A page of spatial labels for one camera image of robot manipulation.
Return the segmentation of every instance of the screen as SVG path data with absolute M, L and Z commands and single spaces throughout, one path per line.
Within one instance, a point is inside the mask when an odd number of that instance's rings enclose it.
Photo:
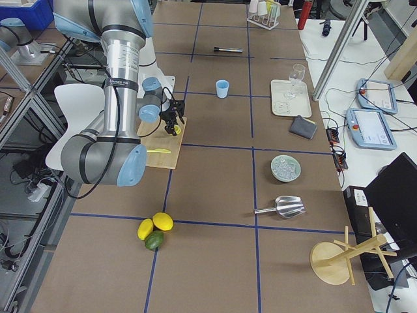
M 392 144 L 379 112 L 355 111 L 356 120 L 365 143 Z
M 368 80 L 366 82 L 366 98 L 378 108 L 393 110 L 391 88 L 387 83 Z
M 417 165 L 406 153 L 383 169 L 365 194 L 400 248 L 417 245 Z

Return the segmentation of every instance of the wine glass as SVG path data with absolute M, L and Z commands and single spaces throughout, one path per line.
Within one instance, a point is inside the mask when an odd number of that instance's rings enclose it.
M 306 74 L 306 67 L 303 64 L 294 64 L 293 70 L 289 73 L 288 79 L 291 82 L 291 88 L 284 93 L 285 98 L 292 99 L 296 97 L 294 92 L 295 85 L 298 85 Z

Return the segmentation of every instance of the tablet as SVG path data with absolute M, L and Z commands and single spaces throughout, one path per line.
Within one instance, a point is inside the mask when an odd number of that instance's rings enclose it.
M 361 93 L 358 93 L 358 101 L 361 107 L 371 110 L 381 109 L 384 113 L 398 113 L 392 83 L 361 78 L 358 82 L 358 89 L 362 90 Z
M 380 110 L 348 109 L 346 121 L 353 141 L 362 148 L 394 150 L 397 143 Z

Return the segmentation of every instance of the blue box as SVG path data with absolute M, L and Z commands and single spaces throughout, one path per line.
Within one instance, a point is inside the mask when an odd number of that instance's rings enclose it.
M 19 18 L 30 30 L 41 30 L 53 20 L 52 0 L 38 0 L 31 7 L 0 7 L 0 20 Z

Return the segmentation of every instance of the blue joint cap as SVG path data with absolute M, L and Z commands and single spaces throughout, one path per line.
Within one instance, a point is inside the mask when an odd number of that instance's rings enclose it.
M 142 82 L 142 87 L 144 91 L 157 90 L 157 88 L 161 87 L 161 83 L 156 77 L 148 77 Z
M 19 18 L 5 18 L 4 20 L 1 20 L 0 25 L 8 27 L 25 26 Z
M 74 23 L 57 13 L 53 13 L 53 16 L 55 27 L 62 32 L 62 34 L 88 42 L 100 42 L 100 37 L 84 26 Z
M 142 179 L 146 168 L 147 151 L 144 145 L 137 145 L 124 161 L 119 175 L 117 186 L 134 186 Z
M 130 3 L 146 38 L 153 37 L 154 24 L 148 0 L 130 0 Z
M 139 118 L 146 123 L 155 122 L 160 113 L 160 108 L 154 104 L 146 104 L 139 110 Z
M 2 40 L 0 40 L 0 47 L 2 47 L 6 52 L 9 52 L 12 49 L 12 47 Z

